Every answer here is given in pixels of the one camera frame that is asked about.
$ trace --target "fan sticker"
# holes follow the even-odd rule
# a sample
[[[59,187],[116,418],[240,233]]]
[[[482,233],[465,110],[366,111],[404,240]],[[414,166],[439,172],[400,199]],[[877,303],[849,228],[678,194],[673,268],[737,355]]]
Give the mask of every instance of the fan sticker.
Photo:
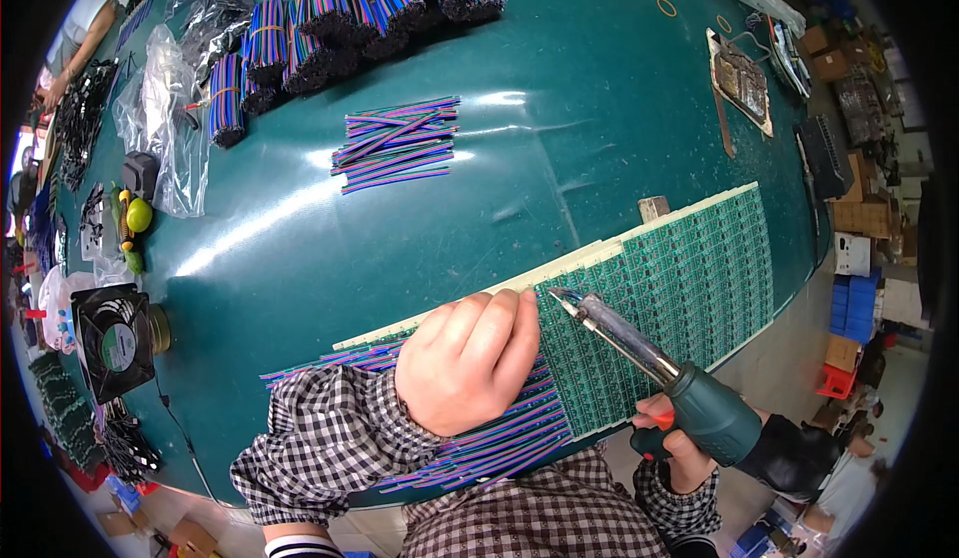
[[[100,348],[106,366],[111,371],[120,373],[133,361],[136,354],[136,337],[130,327],[118,323],[106,330]]]

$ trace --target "black fan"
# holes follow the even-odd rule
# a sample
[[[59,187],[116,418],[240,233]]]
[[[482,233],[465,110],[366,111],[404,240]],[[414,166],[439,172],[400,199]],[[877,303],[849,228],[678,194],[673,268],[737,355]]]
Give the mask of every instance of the black fan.
[[[153,379],[147,294],[125,284],[75,291],[70,301],[79,357],[97,404]]]

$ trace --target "floor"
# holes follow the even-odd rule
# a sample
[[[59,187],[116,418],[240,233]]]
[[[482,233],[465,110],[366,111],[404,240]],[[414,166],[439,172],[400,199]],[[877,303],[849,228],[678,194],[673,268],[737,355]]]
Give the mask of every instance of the floor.
[[[809,419],[823,401],[814,389],[828,341],[829,314],[823,306],[832,294],[832,258],[830,254],[772,326],[717,373],[750,404],[795,422]],[[630,475],[636,455],[629,448],[629,434],[627,429],[610,438],[606,458],[616,479],[632,491]],[[723,470],[718,504],[723,528],[714,536],[720,555],[729,555],[738,536],[773,499],[773,493],[755,480],[733,469]],[[168,488],[146,497],[143,508],[161,531],[169,531],[184,516],[196,521],[220,540],[218,552],[224,558],[262,555],[263,537],[246,510],[222,508],[206,498]],[[332,523],[330,532],[345,552],[367,551],[387,558],[400,551],[406,528],[399,508],[390,507],[350,511]]]

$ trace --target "green fruit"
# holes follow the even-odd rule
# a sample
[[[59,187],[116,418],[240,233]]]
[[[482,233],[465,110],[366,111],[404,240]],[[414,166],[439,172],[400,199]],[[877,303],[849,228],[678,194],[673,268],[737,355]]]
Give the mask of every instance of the green fruit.
[[[150,227],[153,209],[143,198],[134,198],[126,209],[126,226],[134,233],[141,233]]]
[[[113,226],[120,235],[120,188],[114,187],[110,192],[110,214],[113,215]]]
[[[134,275],[143,272],[143,257],[135,250],[124,250],[123,257],[126,259],[126,268]]]

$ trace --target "checkered sleeve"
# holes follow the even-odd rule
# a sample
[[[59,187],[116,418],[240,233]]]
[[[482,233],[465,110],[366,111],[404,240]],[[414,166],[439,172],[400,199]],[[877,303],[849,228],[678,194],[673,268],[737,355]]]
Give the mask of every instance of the checkered sleeve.
[[[705,539],[722,526],[716,512],[719,469],[691,494],[679,495],[667,486],[669,464],[643,460],[633,473],[636,503],[649,516],[666,545],[674,551],[693,539]]]
[[[273,388],[268,424],[230,467],[261,526],[327,527],[346,512],[348,494],[415,471],[446,441],[409,418],[391,370],[300,373]]]

